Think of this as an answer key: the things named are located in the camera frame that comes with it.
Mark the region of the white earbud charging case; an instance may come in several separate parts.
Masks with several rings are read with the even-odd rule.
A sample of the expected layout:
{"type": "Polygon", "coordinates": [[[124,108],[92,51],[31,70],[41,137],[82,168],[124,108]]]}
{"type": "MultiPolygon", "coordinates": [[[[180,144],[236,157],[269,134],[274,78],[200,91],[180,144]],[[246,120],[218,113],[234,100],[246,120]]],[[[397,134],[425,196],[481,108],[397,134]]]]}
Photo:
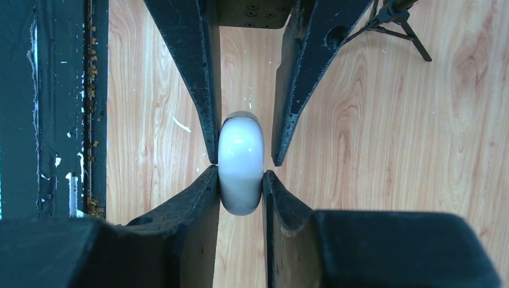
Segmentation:
{"type": "Polygon", "coordinates": [[[245,216],[258,207],[264,152],[264,136],[257,117],[243,110],[228,115],[218,142],[220,197],[228,213],[245,216]]]}

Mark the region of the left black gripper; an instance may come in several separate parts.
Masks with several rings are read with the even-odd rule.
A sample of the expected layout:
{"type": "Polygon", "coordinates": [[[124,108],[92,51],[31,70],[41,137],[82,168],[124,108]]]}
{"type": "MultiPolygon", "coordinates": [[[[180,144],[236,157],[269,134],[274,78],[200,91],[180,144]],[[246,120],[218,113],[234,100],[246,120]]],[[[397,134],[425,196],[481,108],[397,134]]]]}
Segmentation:
{"type": "Polygon", "coordinates": [[[371,1],[152,0],[145,5],[193,100],[212,164],[218,162],[221,127],[219,25],[280,29],[291,12],[276,71],[271,141],[273,163],[281,166],[307,102],[371,1]]]}

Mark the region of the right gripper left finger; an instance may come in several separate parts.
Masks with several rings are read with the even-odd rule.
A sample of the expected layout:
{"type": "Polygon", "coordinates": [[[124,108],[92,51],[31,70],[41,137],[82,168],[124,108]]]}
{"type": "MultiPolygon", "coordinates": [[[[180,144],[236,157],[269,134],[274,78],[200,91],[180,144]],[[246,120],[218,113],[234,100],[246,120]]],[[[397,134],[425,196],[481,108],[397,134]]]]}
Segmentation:
{"type": "Polygon", "coordinates": [[[126,225],[97,217],[1,221],[2,287],[212,287],[218,168],[126,225]]]}

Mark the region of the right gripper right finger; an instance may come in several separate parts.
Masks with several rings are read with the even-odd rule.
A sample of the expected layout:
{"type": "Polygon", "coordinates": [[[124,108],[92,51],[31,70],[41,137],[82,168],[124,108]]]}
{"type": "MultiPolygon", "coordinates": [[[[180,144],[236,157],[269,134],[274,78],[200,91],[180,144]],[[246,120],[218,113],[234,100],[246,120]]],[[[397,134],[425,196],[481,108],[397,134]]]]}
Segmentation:
{"type": "Polygon", "coordinates": [[[437,212],[314,210],[263,176],[268,287],[501,287],[469,224],[437,212]]]}

